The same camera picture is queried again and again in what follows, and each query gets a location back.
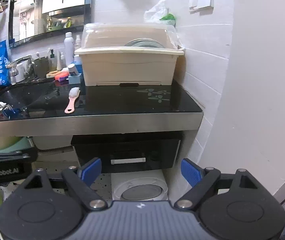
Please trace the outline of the black drawer with metal handle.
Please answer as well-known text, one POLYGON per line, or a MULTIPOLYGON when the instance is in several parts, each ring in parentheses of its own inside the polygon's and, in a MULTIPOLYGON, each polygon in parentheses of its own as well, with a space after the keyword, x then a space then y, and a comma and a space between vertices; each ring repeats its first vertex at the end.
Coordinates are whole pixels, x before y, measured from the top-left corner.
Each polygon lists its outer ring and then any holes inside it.
POLYGON ((92 134, 74 135, 71 145, 80 165, 99 158, 102 173, 123 173, 172 168, 181 140, 179 131, 92 134))

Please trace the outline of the pink white brush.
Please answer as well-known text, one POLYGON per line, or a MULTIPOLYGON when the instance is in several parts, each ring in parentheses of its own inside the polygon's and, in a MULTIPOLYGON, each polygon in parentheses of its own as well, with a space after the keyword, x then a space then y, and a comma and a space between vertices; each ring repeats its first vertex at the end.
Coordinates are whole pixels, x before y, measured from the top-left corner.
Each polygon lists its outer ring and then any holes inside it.
POLYGON ((64 110, 65 114, 71 114, 75 111, 75 102, 78 99, 80 95, 80 88, 79 87, 74 87, 70 90, 69 92, 69 103, 64 110))

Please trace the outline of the white floor appliance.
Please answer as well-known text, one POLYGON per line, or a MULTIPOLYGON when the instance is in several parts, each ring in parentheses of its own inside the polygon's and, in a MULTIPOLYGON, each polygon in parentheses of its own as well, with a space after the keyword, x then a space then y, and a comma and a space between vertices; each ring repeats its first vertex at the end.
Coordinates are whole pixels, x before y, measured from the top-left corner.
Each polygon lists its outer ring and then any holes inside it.
POLYGON ((113 200, 168 200, 168 186, 162 170, 112 173, 110 177, 113 200))

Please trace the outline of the black countertop with steel edge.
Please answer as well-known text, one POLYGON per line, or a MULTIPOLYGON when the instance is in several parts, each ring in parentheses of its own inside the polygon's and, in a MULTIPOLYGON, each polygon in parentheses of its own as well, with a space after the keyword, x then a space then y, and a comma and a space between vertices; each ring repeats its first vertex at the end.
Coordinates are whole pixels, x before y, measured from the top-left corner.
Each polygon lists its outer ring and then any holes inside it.
POLYGON ((0 102, 11 111, 0 113, 0 137, 190 131, 202 122, 202 109, 177 82, 79 87, 70 114, 70 85, 44 81, 2 90, 0 102))

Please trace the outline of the light blue toothpaste holder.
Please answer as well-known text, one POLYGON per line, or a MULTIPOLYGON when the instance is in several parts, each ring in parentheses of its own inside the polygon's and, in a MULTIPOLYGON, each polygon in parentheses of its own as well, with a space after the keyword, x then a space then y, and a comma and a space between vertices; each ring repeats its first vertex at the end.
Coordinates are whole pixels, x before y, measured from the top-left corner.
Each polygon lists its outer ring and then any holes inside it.
POLYGON ((68 81, 70 85, 80 84, 82 79, 82 74, 78 72, 76 65, 71 63, 68 65, 68 81))

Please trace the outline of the chrome sink faucet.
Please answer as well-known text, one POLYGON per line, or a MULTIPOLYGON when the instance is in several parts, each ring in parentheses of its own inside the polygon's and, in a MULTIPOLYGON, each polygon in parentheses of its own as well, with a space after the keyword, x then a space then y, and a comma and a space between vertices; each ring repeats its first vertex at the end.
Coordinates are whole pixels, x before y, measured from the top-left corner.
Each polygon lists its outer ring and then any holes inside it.
POLYGON ((34 77, 34 61, 31 55, 21 57, 6 65, 11 85, 34 77))

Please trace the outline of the blue snack bag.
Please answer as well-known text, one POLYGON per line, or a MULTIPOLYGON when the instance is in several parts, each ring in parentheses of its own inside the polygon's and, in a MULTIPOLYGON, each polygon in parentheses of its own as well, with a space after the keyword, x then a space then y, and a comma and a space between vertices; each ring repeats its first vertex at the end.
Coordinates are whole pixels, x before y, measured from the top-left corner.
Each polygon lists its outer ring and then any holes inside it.
POLYGON ((6 66, 9 64, 6 41, 0 42, 0 88, 11 84, 9 70, 6 66))

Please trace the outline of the cream dish rack box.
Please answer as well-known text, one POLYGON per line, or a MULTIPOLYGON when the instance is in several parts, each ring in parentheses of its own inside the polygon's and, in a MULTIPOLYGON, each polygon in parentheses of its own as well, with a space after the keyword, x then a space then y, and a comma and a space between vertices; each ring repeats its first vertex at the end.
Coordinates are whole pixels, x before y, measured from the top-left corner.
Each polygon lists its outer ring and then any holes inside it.
POLYGON ((184 49, 172 25, 91 23, 75 53, 86 86, 146 86, 170 85, 184 49))

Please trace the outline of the white spray bottle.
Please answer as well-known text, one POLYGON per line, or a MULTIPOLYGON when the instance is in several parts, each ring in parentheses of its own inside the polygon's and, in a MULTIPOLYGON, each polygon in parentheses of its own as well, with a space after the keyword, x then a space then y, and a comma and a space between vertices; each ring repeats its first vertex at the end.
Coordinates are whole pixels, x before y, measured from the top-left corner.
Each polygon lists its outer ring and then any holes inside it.
POLYGON ((64 46, 65 46, 65 62, 66 65, 68 66, 74 62, 75 44, 72 32, 65 33, 64 46))

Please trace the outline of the wall mirror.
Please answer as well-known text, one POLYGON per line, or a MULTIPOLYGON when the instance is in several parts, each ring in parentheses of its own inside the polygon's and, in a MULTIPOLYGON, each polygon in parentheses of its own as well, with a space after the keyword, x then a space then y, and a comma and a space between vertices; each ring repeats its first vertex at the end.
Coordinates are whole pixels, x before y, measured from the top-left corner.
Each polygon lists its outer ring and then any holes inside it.
POLYGON ((11 0, 9 46, 82 31, 91 22, 91 9, 92 0, 11 0))

